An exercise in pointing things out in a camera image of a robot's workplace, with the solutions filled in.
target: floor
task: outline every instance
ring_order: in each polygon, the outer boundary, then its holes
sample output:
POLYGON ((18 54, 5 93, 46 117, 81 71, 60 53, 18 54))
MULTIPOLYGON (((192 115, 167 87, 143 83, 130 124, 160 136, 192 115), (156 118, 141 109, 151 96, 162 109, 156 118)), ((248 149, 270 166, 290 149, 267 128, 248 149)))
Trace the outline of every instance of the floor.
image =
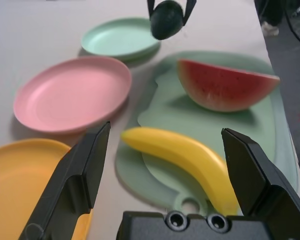
POLYGON ((281 79, 285 114, 300 166, 300 42, 284 20, 279 35, 266 37, 265 43, 273 70, 281 79))

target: green plate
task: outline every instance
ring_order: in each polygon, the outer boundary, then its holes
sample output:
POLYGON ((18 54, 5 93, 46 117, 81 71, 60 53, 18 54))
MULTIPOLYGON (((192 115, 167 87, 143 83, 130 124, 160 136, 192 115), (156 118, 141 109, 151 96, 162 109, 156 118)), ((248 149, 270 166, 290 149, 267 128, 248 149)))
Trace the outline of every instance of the green plate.
MULTIPOLYGON (((126 128, 129 129, 141 124, 182 132, 205 142, 222 156, 224 156, 224 152, 221 128, 233 128, 256 140, 270 160, 283 172, 292 187, 297 190, 298 175, 295 156, 279 89, 251 107, 249 111, 238 112, 229 116, 206 111, 193 104, 180 86, 176 75, 178 58, 251 72, 274 74, 271 66, 264 61, 235 53, 193 51, 168 56, 155 68, 154 76, 145 88, 126 128), (179 117, 171 119, 170 114, 167 114, 166 111, 173 116, 176 114, 179 116, 182 112, 180 115, 182 118, 186 118, 186 121, 191 121, 192 124, 196 123, 197 126, 184 122, 179 117), (196 129, 200 129, 198 120, 203 117, 207 118, 207 121, 199 122, 201 126, 206 124, 201 132, 208 131, 209 134, 206 137, 210 136, 211 139, 205 138, 200 132, 196 132, 196 129), (211 123, 215 120, 219 121, 220 129, 215 123, 211 123)), ((199 205, 200 214, 205 215, 212 210, 209 201, 206 200, 205 193, 200 189, 200 186, 198 187, 198 182, 184 170, 170 163, 145 154, 142 155, 121 142, 115 166, 120 181, 132 193, 147 202, 168 209, 180 210, 183 200, 191 199, 199 205)))
POLYGON ((89 30, 82 38, 82 48, 90 54, 120 60, 132 60, 158 49, 147 18, 122 18, 89 30))

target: pink plate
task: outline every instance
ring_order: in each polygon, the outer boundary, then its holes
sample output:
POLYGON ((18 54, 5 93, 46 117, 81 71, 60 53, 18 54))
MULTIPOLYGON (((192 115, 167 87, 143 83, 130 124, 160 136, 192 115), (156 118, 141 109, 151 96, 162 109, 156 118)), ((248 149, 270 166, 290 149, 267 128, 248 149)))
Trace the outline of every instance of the pink plate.
POLYGON ((127 98, 129 69, 110 57, 80 57, 35 76, 17 93, 13 110, 26 127, 73 133, 107 120, 127 98))

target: yellow banana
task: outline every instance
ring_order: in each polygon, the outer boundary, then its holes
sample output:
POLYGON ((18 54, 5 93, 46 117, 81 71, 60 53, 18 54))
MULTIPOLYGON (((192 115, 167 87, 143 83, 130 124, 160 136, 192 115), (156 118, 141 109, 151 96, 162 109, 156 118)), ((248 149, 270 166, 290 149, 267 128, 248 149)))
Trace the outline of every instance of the yellow banana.
POLYGON ((238 201, 227 165, 201 142, 188 136, 152 127, 134 127, 121 139, 131 148, 173 163, 191 174, 202 186, 214 208, 224 216, 237 215, 238 201))

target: green cutting board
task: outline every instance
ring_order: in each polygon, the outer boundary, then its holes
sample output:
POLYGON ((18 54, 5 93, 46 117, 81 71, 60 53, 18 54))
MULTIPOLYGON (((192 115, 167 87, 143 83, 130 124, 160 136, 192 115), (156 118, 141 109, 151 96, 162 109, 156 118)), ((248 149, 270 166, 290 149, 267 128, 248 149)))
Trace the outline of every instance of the green cutting board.
MULTIPOLYGON (((234 53, 196 51, 171 55, 156 67, 154 77, 145 88, 126 128, 138 126, 139 116, 142 126, 160 127, 189 135, 221 156, 224 156, 221 129, 232 128, 257 141, 296 190, 296 162, 279 89, 247 111, 227 114, 212 112, 197 106, 185 95, 176 77, 178 58, 274 74, 267 63, 234 53)), ((115 165, 120 181, 150 203, 180 210, 184 199, 192 199, 200 206, 200 214, 205 215, 211 210, 206 208, 205 193, 202 189, 198 191, 196 180, 172 164, 142 156, 121 142, 115 165)))

